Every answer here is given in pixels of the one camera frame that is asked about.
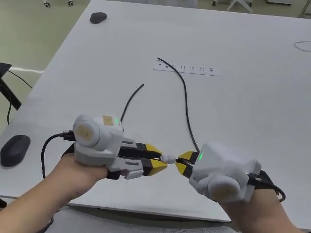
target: black connector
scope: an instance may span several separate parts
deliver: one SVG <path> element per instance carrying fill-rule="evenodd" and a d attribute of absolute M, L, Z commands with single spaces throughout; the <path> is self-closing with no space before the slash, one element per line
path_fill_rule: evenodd
<path fill-rule="evenodd" d="M 63 131 L 60 137 L 62 137 L 64 141 L 75 141 L 76 140 L 72 130 Z"/>

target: green led light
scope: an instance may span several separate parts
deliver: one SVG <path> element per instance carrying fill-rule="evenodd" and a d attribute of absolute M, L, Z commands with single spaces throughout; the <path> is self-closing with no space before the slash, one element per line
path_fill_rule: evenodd
<path fill-rule="evenodd" d="M 200 154 L 199 160 L 201 160 L 203 157 L 203 152 Z"/>

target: white cable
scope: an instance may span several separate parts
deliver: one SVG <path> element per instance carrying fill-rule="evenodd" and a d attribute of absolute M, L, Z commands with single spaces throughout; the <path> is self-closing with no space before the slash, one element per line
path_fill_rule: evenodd
<path fill-rule="evenodd" d="M 305 49 L 302 49 L 302 48 L 300 48 L 300 47 L 298 46 L 299 44 L 303 44 L 303 43 L 310 44 L 310 49 L 309 49 L 309 50 L 305 50 Z M 298 42 L 295 42 L 295 43 L 294 43 L 294 46 L 295 46 L 296 49 L 299 49 L 300 51 L 311 52 L 311 41 L 298 41 Z"/>

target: socket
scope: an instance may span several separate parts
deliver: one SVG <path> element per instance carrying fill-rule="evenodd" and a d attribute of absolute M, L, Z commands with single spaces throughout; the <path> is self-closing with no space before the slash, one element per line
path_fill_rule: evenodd
<path fill-rule="evenodd" d="M 179 73 L 221 76 L 220 71 L 216 70 L 215 68 L 208 67 L 208 66 L 188 66 L 188 65 L 177 65 L 177 64 L 171 64 L 171 65 Z M 156 61 L 154 63 L 153 69 L 174 72 L 174 70 L 172 70 L 169 66 L 167 66 L 161 61 Z"/>

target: computer mouse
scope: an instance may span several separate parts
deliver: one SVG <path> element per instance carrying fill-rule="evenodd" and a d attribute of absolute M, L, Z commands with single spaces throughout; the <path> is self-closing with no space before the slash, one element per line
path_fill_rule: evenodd
<path fill-rule="evenodd" d="M 107 14 L 103 12 L 95 12 L 91 15 L 89 21 L 91 23 L 97 24 L 103 22 L 105 19 L 107 19 Z"/>
<path fill-rule="evenodd" d="M 23 161 L 30 145 L 30 138 L 26 135 L 15 135 L 2 147 L 0 152 L 0 164 L 12 167 Z"/>

